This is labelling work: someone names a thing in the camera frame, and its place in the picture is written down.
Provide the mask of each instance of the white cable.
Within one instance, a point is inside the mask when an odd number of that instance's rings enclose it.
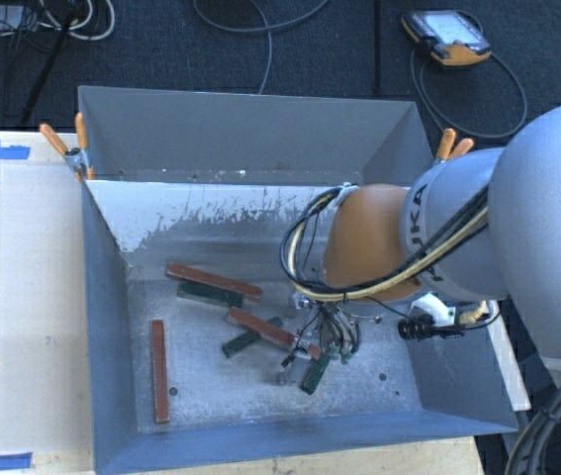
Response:
[[[93,4],[91,3],[91,0],[87,0],[87,3],[89,5],[89,15],[87,16],[87,19],[84,20],[82,23],[69,28],[69,33],[68,34],[71,37],[73,37],[75,39],[79,39],[81,41],[101,41],[101,40],[109,37],[113,33],[113,30],[115,29],[115,9],[113,8],[113,2],[111,2],[111,0],[104,0],[104,1],[106,2],[107,8],[109,9],[109,14],[110,14],[110,18],[111,18],[111,21],[109,23],[109,27],[107,28],[107,30],[105,32],[103,32],[102,34],[100,34],[98,36],[86,36],[86,35],[76,34],[75,32],[73,32],[73,30],[76,30],[78,28],[82,28],[83,26],[85,26],[88,23],[88,21],[91,20],[91,18],[93,16]],[[39,2],[43,7],[45,6],[45,0],[39,0]],[[51,15],[51,13],[49,11],[45,11],[45,15],[54,24],[54,27],[57,30],[59,30],[61,28],[61,24]]]
[[[84,19],[82,23],[78,23],[77,25],[73,25],[69,27],[69,31],[78,30],[84,27],[85,25],[87,25],[89,21],[91,21],[91,18],[93,17],[93,3],[91,2],[91,0],[86,0],[86,3],[89,6],[89,12],[87,13],[87,17]],[[39,0],[39,4],[41,4],[41,7],[45,9],[45,16],[51,21],[51,25],[49,23],[44,23],[44,22],[39,22],[39,24],[42,27],[54,28],[56,30],[60,30],[62,28],[62,24],[53,16],[53,14],[48,9],[46,9],[45,0]]]

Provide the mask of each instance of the wire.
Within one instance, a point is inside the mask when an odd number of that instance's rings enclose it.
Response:
[[[319,197],[317,200],[320,203],[316,204],[315,209],[321,210],[323,209],[322,205],[324,203],[326,203],[327,205],[332,199],[329,197],[329,195],[326,195],[324,197]],[[441,243],[430,253],[423,254],[422,256],[420,256],[418,261],[407,266],[404,269],[397,269],[394,276],[389,276],[386,279],[380,280],[377,283],[371,284],[370,286],[364,288],[347,287],[345,289],[335,289],[332,287],[325,287],[323,291],[323,287],[312,288],[312,284],[302,283],[298,279],[296,273],[295,253],[298,241],[300,240],[302,231],[304,230],[305,220],[299,221],[297,223],[297,226],[294,226],[295,229],[292,228],[292,230],[290,230],[290,232],[285,236],[285,239],[283,240],[283,244],[281,246],[281,260],[283,266],[287,265],[286,271],[289,277],[293,280],[294,287],[299,292],[307,297],[310,297],[311,299],[323,302],[345,302],[347,300],[360,299],[394,287],[395,285],[415,276],[416,274],[423,272],[425,269],[436,263],[439,258],[445,256],[448,252],[453,250],[456,245],[479,231],[479,224],[486,223],[487,211],[488,208],[485,204],[485,206],[479,209],[475,214],[471,214],[470,217],[467,217],[469,220],[464,225],[461,224],[456,229],[455,233],[449,237],[449,239]],[[289,237],[289,234],[292,231],[294,231],[293,236]],[[284,245],[286,244],[286,241],[289,242],[289,247],[288,258],[285,260]]]
[[[493,58],[509,74],[509,76],[514,81],[515,85],[517,86],[517,89],[519,90],[519,95],[520,95],[520,98],[521,98],[521,101],[522,101],[522,113],[521,113],[521,116],[519,117],[518,123],[512,129],[510,129],[509,131],[503,132],[503,133],[500,133],[500,134],[482,134],[482,133],[479,133],[479,132],[476,132],[476,131],[466,129],[462,125],[452,121],[443,112],[441,112],[436,107],[436,105],[431,101],[431,99],[427,95],[427,92],[426,92],[425,86],[424,86],[424,82],[423,82],[423,75],[424,75],[424,72],[425,72],[425,68],[430,64],[430,60],[426,61],[421,66],[421,70],[420,70],[420,73],[419,73],[419,78],[417,78],[417,75],[415,73],[416,51],[417,51],[417,48],[416,47],[413,48],[412,54],[411,54],[411,57],[410,57],[410,70],[411,70],[411,73],[412,73],[412,82],[415,86],[415,89],[417,90],[417,93],[421,97],[421,101],[425,104],[425,107],[427,108],[427,111],[429,112],[429,115],[431,116],[434,123],[436,124],[436,126],[440,130],[443,130],[445,127],[453,127],[455,129],[459,130],[460,132],[462,132],[463,134],[466,134],[466,135],[469,135],[469,136],[472,136],[472,137],[477,137],[477,138],[482,138],[482,139],[490,139],[490,140],[499,140],[499,139],[503,139],[503,138],[507,138],[507,137],[512,136],[514,133],[516,133],[522,127],[522,125],[526,121],[526,113],[527,113],[527,110],[528,110],[528,104],[527,104],[527,101],[526,101],[526,93],[525,93],[524,88],[522,87],[521,83],[519,82],[519,80],[515,76],[514,72],[509,68],[509,66],[506,63],[504,63],[500,59],[500,57],[497,54],[492,53],[492,55],[490,57]]]
[[[78,33],[74,32],[75,30],[78,30],[78,29],[81,29],[81,28],[85,27],[91,21],[91,19],[93,17],[93,3],[91,2],[91,0],[86,0],[86,2],[87,2],[87,5],[88,5],[88,8],[89,8],[87,17],[81,23],[78,23],[76,25],[72,25],[71,27],[69,27],[68,34],[71,37],[73,37],[75,39],[79,39],[81,41],[102,41],[103,39],[108,38],[113,33],[113,31],[115,29],[115,21],[116,21],[115,8],[113,7],[113,2],[111,0],[104,0],[104,2],[106,3],[107,9],[109,11],[109,15],[110,15],[110,22],[109,22],[109,26],[106,29],[106,31],[104,31],[102,34],[96,35],[96,36],[82,35],[82,34],[78,34]],[[43,13],[51,21],[51,25],[49,25],[47,23],[41,23],[41,26],[48,27],[48,28],[54,28],[55,30],[59,31],[62,28],[62,24],[47,9],[47,4],[46,4],[45,0],[39,0],[39,3],[44,9]]]
[[[329,0],[323,0],[318,6],[316,6],[314,9],[312,9],[311,11],[309,11],[307,14],[304,14],[298,18],[295,18],[293,20],[289,20],[286,21],[284,23],[278,23],[275,25],[269,25],[267,18],[264,14],[264,12],[262,11],[262,9],[260,8],[260,6],[254,1],[254,0],[247,0],[251,5],[253,5],[253,7],[256,9],[256,11],[258,12],[258,14],[260,15],[260,18],[262,19],[262,22],[264,23],[263,27],[255,27],[255,28],[233,28],[233,27],[226,27],[225,25],[221,25],[220,23],[216,23],[215,21],[212,21],[210,18],[208,18],[200,9],[199,7],[199,2],[198,0],[192,0],[192,6],[194,7],[194,10],[196,11],[197,15],[203,20],[205,21],[208,25],[211,25],[212,27],[215,27],[219,30],[222,30],[223,32],[230,32],[233,34],[266,34],[267,35],[267,64],[265,67],[265,71],[264,71],[264,75],[262,77],[262,82],[260,83],[260,87],[258,88],[258,95],[261,95],[262,92],[264,91],[266,84],[267,84],[267,79],[269,78],[269,72],[271,71],[271,63],[272,63],[272,58],[273,58],[273,41],[272,41],[272,34],[275,32],[280,32],[281,30],[287,30],[290,27],[296,26],[300,23],[303,23],[304,21],[308,20],[309,18],[311,18],[313,15],[315,15],[317,12],[320,11],[320,9],[322,9],[324,7],[324,5],[326,5],[328,3]]]
[[[224,25],[221,25],[219,23],[216,23],[214,21],[212,21],[210,18],[208,18],[205,14],[203,14],[203,12],[201,12],[201,9],[199,9],[198,6],[198,2],[197,0],[192,0],[192,4],[194,6],[195,11],[197,12],[197,14],[199,15],[199,17],[205,21],[208,25],[212,25],[213,27],[216,27],[220,30],[223,30],[224,32],[233,32],[235,34],[261,34],[261,33],[266,33],[266,32],[278,32],[280,30],[286,30],[288,28],[294,27],[300,23],[305,22],[306,20],[308,20],[309,18],[311,18],[313,15],[315,15],[317,12],[320,11],[320,9],[322,9],[324,7],[324,5],[326,5],[328,3],[329,0],[323,0],[318,6],[316,6],[314,9],[312,9],[311,11],[309,11],[308,13],[289,20],[289,21],[285,21],[284,23],[277,23],[275,25],[266,25],[264,27],[255,27],[255,28],[233,28],[233,27],[226,27]]]
[[[410,316],[406,315],[405,313],[401,313],[398,310],[395,310],[394,308],[392,308],[391,306],[388,306],[386,303],[383,303],[381,301],[379,301],[377,298],[374,298],[372,296],[368,296],[366,299],[370,299],[372,301],[374,301],[375,303],[377,303],[378,305],[383,306],[386,310],[391,311],[392,313],[396,313],[397,315],[400,315],[401,317],[403,317],[404,319],[408,319],[410,320]]]
[[[561,387],[548,399],[547,406],[537,412],[518,437],[512,450],[505,475],[517,475],[524,458],[528,457],[528,475],[537,472],[537,463],[544,453],[544,445],[561,419]]]
[[[298,284],[308,286],[311,289],[313,289],[314,291],[339,292],[339,293],[350,292],[350,291],[354,291],[354,290],[360,290],[362,288],[367,288],[367,287],[370,287],[370,286],[373,286],[373,285],[377,285],[377,284],[382,283],[382,282],[384,282],[384,281],[386,281],[386,280],[388,280],[392,277],[397,276],[400,272],[404,271],[409,266],[411,266],[415,262],[419,261],[419,259],[421,259],[422,257],[425,257],[427,255],[427,252],[431,250],[432,246],[435,245],[447,233],[447,231],[450,228],[455,227],[456,230],[460,229],[463,226],[463,223],[465,221],[470,220],[471,217],[474,215],[474,213],[476,213],[477,210],[481,209],[486,204],[488,187],[484,186],[483,188],[481,188],[476,193],[476,195],[474,195],[471,198],[470,201],[465,203],[447,222],[445,222],[445,224],[440,229],[438,229],[425,242],[424,245],[422,245],[414,254],[412,254],[410,257],[408,257],[406,259],[406,261],[403,262],[398,268],[394,269],[393,271],[391,271],[389,274],[387,274],[384,277],[376,278],[376,279],[373,279],[373,280],[369,280],[369,281],[366,281],[366,282],[363,282],[363,283],[360,283],[360,284],[356,284],[356,285],[349,286],[349,287],[344,287],[344,288],[330,287],[326,283],[323,283],[323,282],[320,282],[320,281],[313,282],[313,281],[304,281],[304,280],[296,279],[296,277],[294,277],[292,275],[291,271],[289,270],[289,267],[288,267],[288,264],[287,264],[286,258],[285,258],[285,247],[287,246],[287,244],[289,242],[290,236],[294,231],[296,231],[298,229],[299,225],[302,222],[307,222],[308,221],[309,216],[312,216],[315,212],[319,212],[319,211],[323,210],[330,203],[330,201],[332,199],[334,199],[339,194],[340,191],[341,191],[341,188],[336,187],[336,188],[327,190],[326,192],[323,192],[322,194],[320,194],[320,196],[316,197],[316,199],[314,199],[309,204],[309,206],[305,209],[303,215],[298,219],[298,221],[294,224],[294,226],[291,229],[289,229],[287,234],[284,236],[282,244],[281,244],[280,260],[281,260],[282,266],[285,270],[285,273],[293,281],[297,282]],[[473,236],[478,231],[479,230],[472,232],[469,237]],[[447,252],[445,252],[445,254],[440,258],[444,258],[451,251],[454,251],[459,246],[459,244],[461,244],[465,240],[466,240],[466,238],[464,238],[461,242],[455,244],[452,248],[450,248]]]

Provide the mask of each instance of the wooden block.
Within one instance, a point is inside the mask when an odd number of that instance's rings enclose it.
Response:
[[[194,269],[192,267],[175,264],[173,262],[168,263],[165,274],[169,278],[175,280],[194,281],[197,283],[203,283],[204,285],[228,290],[230,292],[236,292],[253,301],[257,301],[262,296],[262,289],[254,285],[232,280],[230,278],[226,278],[225,276],[201,271],[199,269]]]
[[[298,339],[294,334],[276,328],[240,308],[230,308],[227,321],[231,324],[242,326],[253,333],[258,333],[265,341],[269,341],[285,350],[292,350]],[[315,360],[320,358],[321,351],[313,344],[309,344],[307,352]]]
[[[272,326],[276,328],[282,327],[282,319],[280,317],[273,317],[267,321]],[[222,346],[223,353],[227,358],[232,357],[233,355],[239,353],[240,351],[245,350],[248,346],[253,345],[254,343],[260,340],[260,334],[253,331],[247,331],[243,334],[235,337],[231,341],[224,343]]]
[[[196,299],[209,304],[221,306],[242,307],[243,296],[236,292],[231,292],[217,287],[211,287],[203,283],[181,280],[177,288],[177,295],[183,298]]]
[[[170,422],[168,408],[168,372],[165,358],[165,331],[163,321],[152,321],[152,385],[154,389],[154,421]]]

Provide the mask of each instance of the dark floor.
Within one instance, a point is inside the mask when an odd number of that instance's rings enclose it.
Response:
[[[474,137],[477,148],[498,146],[561,105],[561,0],[328,0],[310,18],[270,35],[213,27],[195,11],[195,0],[111,1],[111,35],[90,41],[69,37],[48,77],[40,78],[59,33],[40,26],[27,30],[41,11],[39,0],[0,0],[31,11],[24,27],[0,38],[0,130],[34,130],[47,122],[73,132],[79,85],[412,100],[434,151],[445,126],[460,137]],[[264,20],[291,22],[325,0],[196,1],[208,19],[242,29],[261,27]],[[60,21],[71,8],[69,0],[44,2]],[[83,39],[97,39],[112,24],[106,0],[92,3],[94,17],[74,31]],[[418,55],[414,72],[422,73],[434,113],[443,115],[438,122],[413,83],[413,43],[400,21],[407,11],[436,9],[470,15],[494,53],[457,72]],[[78,19],[86,12],[80,6]],[[524,368],[536,360],[534,347],[511,305],[503,316]],[[532,386],[535,401],[550,393],[548,383],[540,379]],[[561,439],[555,441],[548,467],[561,473]],[[485,436],[477,442],[487,475],[503,473],[502,439]]]

